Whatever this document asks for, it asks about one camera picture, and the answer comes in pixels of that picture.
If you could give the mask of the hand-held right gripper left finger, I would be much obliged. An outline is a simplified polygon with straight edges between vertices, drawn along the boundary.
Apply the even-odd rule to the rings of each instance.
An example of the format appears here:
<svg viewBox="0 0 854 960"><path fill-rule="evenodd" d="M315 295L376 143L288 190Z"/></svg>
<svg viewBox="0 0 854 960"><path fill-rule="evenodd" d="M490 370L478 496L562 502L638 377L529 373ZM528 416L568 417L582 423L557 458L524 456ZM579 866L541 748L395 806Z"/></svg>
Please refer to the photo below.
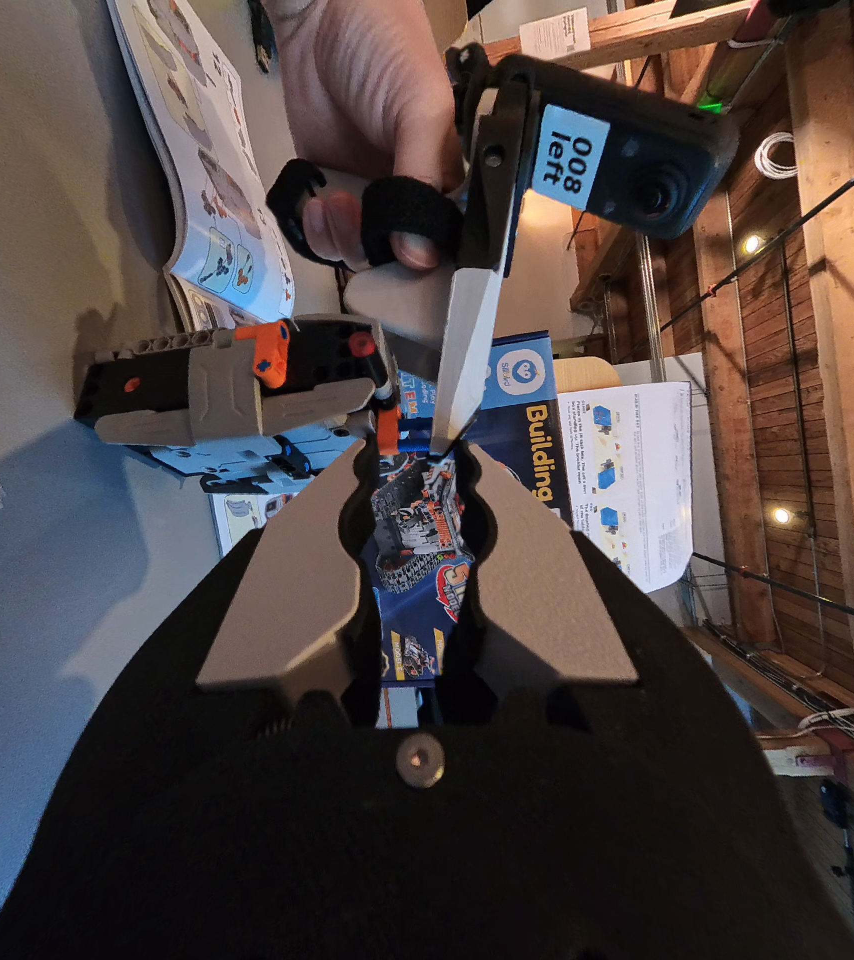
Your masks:
<svg viewBox="0 0 854 960"><path fill-rule="evenodd" d="M271 689L294 705L352 686L376 713L382 627L361 557L375 529L374 440L357 440L266 523L196 682Z"/></svg>

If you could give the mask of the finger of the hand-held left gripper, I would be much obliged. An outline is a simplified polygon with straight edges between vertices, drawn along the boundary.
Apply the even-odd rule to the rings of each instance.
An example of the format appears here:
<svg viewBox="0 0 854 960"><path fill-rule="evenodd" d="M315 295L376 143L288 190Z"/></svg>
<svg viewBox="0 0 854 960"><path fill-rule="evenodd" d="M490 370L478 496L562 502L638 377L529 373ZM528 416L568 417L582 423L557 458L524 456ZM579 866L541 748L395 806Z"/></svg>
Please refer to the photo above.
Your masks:
<svg viewBox="0 0 854 960"><path fill-rule="evenodd" d="M503 270L454 273L441 349L430 454L443 457L481 406Z"/></svg>

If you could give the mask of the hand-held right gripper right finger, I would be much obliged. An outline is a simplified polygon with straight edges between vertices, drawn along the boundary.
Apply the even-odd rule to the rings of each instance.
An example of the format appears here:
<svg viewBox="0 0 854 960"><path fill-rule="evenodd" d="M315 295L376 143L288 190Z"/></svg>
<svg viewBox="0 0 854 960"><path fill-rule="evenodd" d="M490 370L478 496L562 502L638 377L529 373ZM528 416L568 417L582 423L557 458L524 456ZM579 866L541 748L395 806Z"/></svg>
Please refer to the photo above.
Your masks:
<svg viewBox="0 0 854 960"><path fill-rule="evenodd" d="M476 443L461 444L461 534L473 554L461 654L497 696L634 686L625 644L573 532Z"/></svg>

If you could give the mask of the grey toy robot model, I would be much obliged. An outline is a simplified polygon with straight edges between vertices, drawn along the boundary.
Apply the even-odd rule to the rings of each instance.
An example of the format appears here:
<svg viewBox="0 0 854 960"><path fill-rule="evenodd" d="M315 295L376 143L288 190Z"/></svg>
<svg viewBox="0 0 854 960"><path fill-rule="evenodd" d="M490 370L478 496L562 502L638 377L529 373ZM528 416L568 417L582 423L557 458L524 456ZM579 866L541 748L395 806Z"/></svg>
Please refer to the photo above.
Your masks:
<svg viewBox="0 0 854 960"><path fill-rule="evenodd" d="M378 325L302 315L98 354L74 418L208 494L285 496L374 434L382 412L396 422L398 386Z"/></svg>

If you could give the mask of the grey desk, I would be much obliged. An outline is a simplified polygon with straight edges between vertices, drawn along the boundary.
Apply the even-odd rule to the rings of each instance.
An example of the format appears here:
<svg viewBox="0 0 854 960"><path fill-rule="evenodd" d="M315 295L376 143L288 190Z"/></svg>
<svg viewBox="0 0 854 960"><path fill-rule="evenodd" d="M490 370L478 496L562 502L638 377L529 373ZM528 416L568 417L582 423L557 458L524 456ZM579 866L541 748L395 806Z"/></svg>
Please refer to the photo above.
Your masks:
<svg viewBox="0 0 854 960"><path fill-rule="evenodd" d="M0 906L100 697L218 561L208 499L73 420L175 329L167 180L105 6L0 2Z"/></svg>

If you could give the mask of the person's left hand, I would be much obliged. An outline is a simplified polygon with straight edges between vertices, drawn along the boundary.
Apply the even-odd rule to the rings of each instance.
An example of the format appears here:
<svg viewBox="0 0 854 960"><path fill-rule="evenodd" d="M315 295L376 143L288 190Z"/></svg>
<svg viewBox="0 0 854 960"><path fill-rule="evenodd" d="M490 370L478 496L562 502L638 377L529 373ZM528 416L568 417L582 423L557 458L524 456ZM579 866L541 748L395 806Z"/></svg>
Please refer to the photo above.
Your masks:
<svg viewBox="0 0 854 960"><path fill-rule="evenodd" d="M463 181L455 101L417 1L267 1L296 155L369 181Z"/></svg>

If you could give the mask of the blue robot kit box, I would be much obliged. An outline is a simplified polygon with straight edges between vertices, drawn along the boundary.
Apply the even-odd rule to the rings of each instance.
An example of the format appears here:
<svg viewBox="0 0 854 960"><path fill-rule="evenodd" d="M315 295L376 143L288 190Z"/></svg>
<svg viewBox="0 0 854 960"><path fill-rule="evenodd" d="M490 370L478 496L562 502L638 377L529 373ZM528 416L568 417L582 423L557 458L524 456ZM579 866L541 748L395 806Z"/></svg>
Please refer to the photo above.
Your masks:
<svg viewBox="0 0 854 960"><path fill-rule="evenodd" d="M553 350L546 332L496 339L467 438L565 522L571 520ZM429 436L436 389L399 373L399 438ZM453 457L381 452L376 528L363 558L382 623L378 728L415 728L441 674L473 554L460 532Z"/></svg>

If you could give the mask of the curved plywood panel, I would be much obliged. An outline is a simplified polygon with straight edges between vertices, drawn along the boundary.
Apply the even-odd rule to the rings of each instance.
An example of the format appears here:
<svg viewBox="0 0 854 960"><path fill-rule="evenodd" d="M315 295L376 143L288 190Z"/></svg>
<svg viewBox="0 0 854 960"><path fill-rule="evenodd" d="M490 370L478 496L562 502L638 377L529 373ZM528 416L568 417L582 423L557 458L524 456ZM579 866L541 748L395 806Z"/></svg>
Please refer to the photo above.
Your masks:
<svg viewBox="0 0 854 960"><path fill-rule="evenodd" d="M597 356L554 359L553 374L560 395L623 385L615 368Z"/></svg>

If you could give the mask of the white printed notice sheet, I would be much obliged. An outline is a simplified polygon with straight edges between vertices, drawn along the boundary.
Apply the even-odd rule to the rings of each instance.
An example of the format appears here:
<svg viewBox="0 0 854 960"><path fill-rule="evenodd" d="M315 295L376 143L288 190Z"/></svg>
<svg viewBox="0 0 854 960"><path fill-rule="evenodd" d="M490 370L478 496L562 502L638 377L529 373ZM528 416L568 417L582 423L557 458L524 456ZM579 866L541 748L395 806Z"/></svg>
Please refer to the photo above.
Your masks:
<svg viewBox="0 0 854 960"><path fill-rule="evenodd" d="M691 386L663 382L558 399L572 527L645 594L693 553Z"/></svg>

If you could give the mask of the small white notice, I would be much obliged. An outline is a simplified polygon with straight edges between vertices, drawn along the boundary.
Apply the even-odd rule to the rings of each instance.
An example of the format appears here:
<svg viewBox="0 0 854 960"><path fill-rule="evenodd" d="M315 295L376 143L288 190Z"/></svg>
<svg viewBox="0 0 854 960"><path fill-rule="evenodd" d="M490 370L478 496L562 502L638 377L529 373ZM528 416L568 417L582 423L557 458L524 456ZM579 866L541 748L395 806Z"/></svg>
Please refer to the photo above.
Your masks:
<svg viewBox="0 0 854 960"><path fill-rule="evenodd" d="M523 55L543 61L591 49L587 7L582 6L554 16L523 23L519 27Z"/></svg>

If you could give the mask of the white instruction booklet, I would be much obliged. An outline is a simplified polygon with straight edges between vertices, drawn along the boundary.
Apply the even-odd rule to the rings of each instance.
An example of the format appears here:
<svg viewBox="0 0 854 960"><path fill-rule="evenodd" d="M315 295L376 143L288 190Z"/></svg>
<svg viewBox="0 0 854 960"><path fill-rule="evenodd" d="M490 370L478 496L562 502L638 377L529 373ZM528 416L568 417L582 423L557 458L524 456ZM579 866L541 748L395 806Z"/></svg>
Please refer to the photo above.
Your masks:
<svg viewBox="0 0 854 960"><path fill-rule="evenodd" d="M183 330L156 338L289 320L292 271L266 207L239 73L188 2L107 6L173 202L164 275ZM212 493L221 551L297 493Z"/></svg>

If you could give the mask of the black usb plug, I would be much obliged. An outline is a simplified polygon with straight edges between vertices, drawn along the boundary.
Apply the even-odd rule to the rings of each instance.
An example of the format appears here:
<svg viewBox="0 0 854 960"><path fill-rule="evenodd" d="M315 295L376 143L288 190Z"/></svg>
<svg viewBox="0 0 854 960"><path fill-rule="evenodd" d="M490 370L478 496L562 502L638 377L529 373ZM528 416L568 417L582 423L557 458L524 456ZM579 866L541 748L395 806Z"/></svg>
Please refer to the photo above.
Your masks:
<svg viewBox="0 0 854 960"><path fill-rule="evenodd" d="M273 26L262 1L247 1L254 52L259 69L269 75L276 66L277 44Z"/></svg>

